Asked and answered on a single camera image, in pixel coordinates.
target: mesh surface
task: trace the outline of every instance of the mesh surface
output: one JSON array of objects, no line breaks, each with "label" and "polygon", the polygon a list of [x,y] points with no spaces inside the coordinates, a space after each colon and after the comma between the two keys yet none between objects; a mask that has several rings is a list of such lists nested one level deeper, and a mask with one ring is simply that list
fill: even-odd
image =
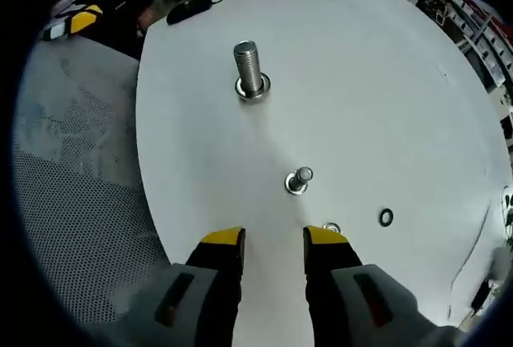
[{"label": "mesh surface", "polygon": [[85,38],[40,43],[14,121],[14,189],[28,243],[82,324],[114,321],[168,264],[135,146],[137,62]]}]

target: yellow object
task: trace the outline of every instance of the yellow object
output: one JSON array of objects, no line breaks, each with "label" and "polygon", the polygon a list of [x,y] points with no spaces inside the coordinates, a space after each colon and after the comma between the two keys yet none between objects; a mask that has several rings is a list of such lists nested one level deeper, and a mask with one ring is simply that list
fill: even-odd
[{"label": "yellow object", "polygon": [[[84,10],[94,10],[100,14],[103,13],[102,10],[100,8],[98,8],[96,5],[88,6]],[[76,14],[75,16],[73,16],[71,18],[70,33],[71,34],[76,33],[78,31],[82,30],[83,28],[85,28],[86,26],[91,25],[92,23],[94,23],[96,21],[97,17],[98,16],[96,16],[96,14],[91,14],[91,13],[87,13],[87,12],[80,12],[80,13]]]},{"label": "yellow object", "polygon": [[241,229],[242,227],[232,227],[211,232],[201,240],[201,243],[237,245]]},{"label": "yellow object", "polygon": [[307,229],[310,232],[310,238],[312,244],[337,244],[337,243],[349,243],[349,241],[342,236],[340,233],[336,233],[331,229],[314,227],[308,225]]}]

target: white tabletop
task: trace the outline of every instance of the white tabletop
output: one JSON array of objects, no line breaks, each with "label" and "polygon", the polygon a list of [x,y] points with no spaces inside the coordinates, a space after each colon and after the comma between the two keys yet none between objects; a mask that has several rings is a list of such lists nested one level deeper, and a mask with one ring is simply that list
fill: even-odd
[{"label": "white tabletop", "polygon": [[[234,90],[232,49],[245,39],[272,82],[253,106]],[[161,20],[146,37],[136,113],[170,261],[208,232],[247,229],[234,345],[313,345],[307,224],[338,223],[439,324],[467,314],[503,242],[511,169],[495,111],[458,48],[406,0],[224,0]],[[300,166],[314,177],[296,197],[284,180]],[[388,228],[382,208],[395,214]]]}]

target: black rubber o-ring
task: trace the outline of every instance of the black rubber o-ring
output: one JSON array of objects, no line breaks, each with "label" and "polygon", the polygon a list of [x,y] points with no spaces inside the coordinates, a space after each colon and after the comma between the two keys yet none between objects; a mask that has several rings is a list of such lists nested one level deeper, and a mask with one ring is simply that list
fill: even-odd
[{"label": "black rubber o-ring", "polygon": [[[390,215],[390,218],[388,221],[384,221],[383,218],[385,216],[385,214],[388,213]],[[382,227],[388,227],[389,225],[392,224],[392,221],[394,221],[394,213],[392,212],[391,209],[389,208],[385,208],[383,209],[380,213],[379,213],[379,218],[378,218],[378,222],[379,224],[382,226]]]}]

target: large bolt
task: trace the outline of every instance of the large bolt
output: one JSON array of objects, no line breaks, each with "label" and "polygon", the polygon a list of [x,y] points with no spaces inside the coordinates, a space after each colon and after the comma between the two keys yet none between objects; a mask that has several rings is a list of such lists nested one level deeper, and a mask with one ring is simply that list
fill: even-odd
[{"label": "large bolt", "polygon": [[285,188],[293,195],[300,195],[308,187],[308,182],[313,178],[313,171],[308,167],[298,168],[285,179]]},{"label": "large bolt", "polygon": [[257,45],[254,41],[239,42],[233,48],[233,55],[240,76],[235,83],[236,92],[243,99],[262,99],[270,81],[260,71]]}]

